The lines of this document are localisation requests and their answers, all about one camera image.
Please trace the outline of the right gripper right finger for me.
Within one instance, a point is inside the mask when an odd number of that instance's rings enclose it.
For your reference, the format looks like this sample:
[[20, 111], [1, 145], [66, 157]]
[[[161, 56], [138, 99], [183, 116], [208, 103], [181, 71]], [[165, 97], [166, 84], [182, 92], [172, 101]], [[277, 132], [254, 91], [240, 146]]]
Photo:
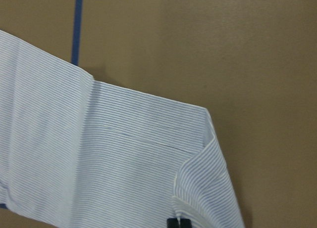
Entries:
[[180, 219], [180, 228], [191, 228], [190, 219]]

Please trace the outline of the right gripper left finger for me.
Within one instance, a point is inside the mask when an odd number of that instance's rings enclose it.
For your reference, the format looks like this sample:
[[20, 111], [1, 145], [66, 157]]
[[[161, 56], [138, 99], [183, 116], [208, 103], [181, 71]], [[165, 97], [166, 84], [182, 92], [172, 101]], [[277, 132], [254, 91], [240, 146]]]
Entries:
[[168, 218], [166, 220], [167, 228], [179, 228], [179, 222], [177, 218]]

